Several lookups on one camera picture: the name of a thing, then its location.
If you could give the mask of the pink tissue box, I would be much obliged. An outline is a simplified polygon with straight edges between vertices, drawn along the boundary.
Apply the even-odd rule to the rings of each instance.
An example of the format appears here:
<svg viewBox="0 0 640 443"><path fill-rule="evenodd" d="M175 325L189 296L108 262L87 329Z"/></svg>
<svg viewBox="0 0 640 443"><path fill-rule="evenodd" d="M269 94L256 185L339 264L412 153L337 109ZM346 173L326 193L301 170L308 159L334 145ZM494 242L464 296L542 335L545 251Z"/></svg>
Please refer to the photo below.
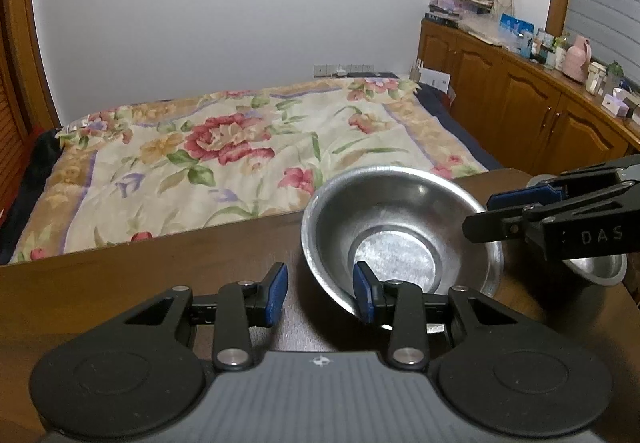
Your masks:
<svg viewBox="0 0 640 443"><path fill-rule="evenodd" d="M630 118L639 106L639 96L623 88L614 88L603 96L601 106L612 116Z"/></svg>

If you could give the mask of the small steel bowl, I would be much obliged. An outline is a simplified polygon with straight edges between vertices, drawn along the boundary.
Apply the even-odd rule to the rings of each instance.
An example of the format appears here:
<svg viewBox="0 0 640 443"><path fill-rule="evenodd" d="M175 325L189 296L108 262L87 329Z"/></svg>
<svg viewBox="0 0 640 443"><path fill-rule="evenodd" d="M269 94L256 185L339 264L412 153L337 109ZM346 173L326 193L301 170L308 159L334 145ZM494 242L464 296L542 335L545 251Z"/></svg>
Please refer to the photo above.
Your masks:
<svg viewBox="0 0 640 443"><path fill-rule="evenodd" d="M552 178L552 174L541 174L527 182L527 186L534 186L546 182ZM603 257L590 257L562 260L574 273L593 284L600 286L613 286L619 283L627 272L627 256L604 255Z"/></svg>

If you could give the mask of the brown louvered wardrobe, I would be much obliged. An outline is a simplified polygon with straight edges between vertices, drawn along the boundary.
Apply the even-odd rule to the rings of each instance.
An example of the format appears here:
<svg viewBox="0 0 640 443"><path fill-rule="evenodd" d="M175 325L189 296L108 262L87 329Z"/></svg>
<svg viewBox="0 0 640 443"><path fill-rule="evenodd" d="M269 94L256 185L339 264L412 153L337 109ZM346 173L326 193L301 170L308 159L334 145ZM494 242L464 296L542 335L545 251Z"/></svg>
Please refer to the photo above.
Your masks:
<svg viewBox="0 0 640 443"><path fill-rule="evenodd" d="M1 0L1 215L37 138L60 124L44 74L32 0Z"/></svg>

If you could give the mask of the floral bed quilt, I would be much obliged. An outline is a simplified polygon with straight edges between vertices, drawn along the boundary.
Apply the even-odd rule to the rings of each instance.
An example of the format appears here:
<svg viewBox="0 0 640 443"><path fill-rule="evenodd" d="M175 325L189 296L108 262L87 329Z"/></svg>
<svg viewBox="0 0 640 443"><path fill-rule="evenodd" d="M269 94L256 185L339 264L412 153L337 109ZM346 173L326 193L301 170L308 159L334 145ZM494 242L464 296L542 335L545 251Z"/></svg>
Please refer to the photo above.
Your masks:
<svg viewBox="0 0 640 443"><path fill-rule="evenodd" d="M486 169L397 78L328 78L122 105L58 129L62 154L9 263L303 209L355 167Z"/></svg>

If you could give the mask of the stack of folded fabrics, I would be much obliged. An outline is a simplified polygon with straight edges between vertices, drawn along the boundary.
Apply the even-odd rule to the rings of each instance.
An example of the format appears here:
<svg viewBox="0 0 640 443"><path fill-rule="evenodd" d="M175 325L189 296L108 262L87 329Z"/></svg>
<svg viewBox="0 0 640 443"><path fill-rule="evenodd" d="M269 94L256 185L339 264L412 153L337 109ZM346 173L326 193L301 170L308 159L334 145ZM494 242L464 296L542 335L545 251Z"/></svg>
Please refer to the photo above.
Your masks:
<svg viewBox="0 0 640 443"><path fill-rule="evenodd" d="M431 0L430 10L458 20L468 14L491 14L493 5L494 0Z"/></svg>

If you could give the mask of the pink thermos jug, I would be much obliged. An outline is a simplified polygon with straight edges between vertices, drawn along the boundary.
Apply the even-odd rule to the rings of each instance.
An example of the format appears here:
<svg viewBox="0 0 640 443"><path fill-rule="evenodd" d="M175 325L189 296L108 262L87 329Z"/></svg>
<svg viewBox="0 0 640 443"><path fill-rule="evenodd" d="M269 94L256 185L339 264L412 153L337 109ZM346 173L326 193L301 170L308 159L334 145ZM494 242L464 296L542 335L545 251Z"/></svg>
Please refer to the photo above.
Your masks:
<svg viewBox="0 0 640 443"><path fill-rule="evenodd" d="M588 38L577 36L574 44L567 50L562 73L578 82L584 84L588 76L588 67L591 62L591 44Z"/></svg>

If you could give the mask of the black cloth on bed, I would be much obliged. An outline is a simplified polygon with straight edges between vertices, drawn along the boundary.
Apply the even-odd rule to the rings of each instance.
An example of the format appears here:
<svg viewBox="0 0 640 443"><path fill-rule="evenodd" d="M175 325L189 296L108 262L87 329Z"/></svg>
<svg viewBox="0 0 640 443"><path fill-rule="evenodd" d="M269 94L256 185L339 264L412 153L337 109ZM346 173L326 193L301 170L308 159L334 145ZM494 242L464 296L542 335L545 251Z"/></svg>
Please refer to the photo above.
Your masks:
<svg viewBox="0 0 640 443"><path fill-rule="evenodd" d="M1 220L1 264L8 264L53 167L62 154L58 129L35 136L16 195Z"/></svg>

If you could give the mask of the wooden sideboard cabinet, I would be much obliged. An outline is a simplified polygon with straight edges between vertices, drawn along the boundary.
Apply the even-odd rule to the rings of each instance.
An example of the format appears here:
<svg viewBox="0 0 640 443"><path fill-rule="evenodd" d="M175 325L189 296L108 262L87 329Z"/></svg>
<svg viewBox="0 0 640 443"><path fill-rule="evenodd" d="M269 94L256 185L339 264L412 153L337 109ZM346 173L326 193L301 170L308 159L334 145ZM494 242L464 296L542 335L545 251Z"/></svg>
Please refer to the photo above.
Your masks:
<svg viewBox="0 0 640 443"><path fill-rule="evenodd" d="M639 151L639 127L557 70L451 27L421 23L418 58L450 75L452 118L502 166L559 174Z"/></svg>

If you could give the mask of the wall socket strip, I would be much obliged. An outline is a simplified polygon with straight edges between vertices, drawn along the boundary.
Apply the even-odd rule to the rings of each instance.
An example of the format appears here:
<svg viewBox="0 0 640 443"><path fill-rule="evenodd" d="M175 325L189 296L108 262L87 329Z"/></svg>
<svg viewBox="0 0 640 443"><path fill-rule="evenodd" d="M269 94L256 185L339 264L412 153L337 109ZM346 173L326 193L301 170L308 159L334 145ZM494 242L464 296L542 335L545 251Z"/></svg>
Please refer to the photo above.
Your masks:
<svg viewBox="0 0 640 443"><path fill-rule="evenodd" d="M373 76L373 65L359 64L314 64L312 76L314 78L357 78Z"/></svg>

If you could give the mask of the blue printed box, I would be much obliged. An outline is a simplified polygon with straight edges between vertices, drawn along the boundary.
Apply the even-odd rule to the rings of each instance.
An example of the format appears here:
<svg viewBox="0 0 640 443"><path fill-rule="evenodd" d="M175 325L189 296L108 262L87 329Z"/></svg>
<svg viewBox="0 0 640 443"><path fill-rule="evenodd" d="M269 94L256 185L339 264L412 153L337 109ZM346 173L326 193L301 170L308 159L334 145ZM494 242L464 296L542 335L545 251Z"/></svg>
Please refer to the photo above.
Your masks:
<svg viewBox="0 0 640 443"><path fill-rule="evenodd" d="M518 52L521 37L526 34L533 35L534 24L528 21L514 18L510 14L503 13L498 23L498 37L500 44L511 52Z"/></svg>

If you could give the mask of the white paper bag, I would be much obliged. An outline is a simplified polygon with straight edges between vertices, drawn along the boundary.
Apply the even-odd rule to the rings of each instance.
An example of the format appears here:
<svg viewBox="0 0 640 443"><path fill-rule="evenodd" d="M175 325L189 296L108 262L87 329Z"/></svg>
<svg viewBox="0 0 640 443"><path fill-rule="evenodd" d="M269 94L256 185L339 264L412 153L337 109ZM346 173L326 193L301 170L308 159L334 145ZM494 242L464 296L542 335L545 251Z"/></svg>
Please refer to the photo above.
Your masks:
<svg viewBox="0 0 640 443"><path fill-rule="evenodd" d="M427 68L424 62L420 59L416 59L413 68L411 68L410 79L444 93L447 93L449 90L450 75L448 73L440 72L439 70Z"/></svg>

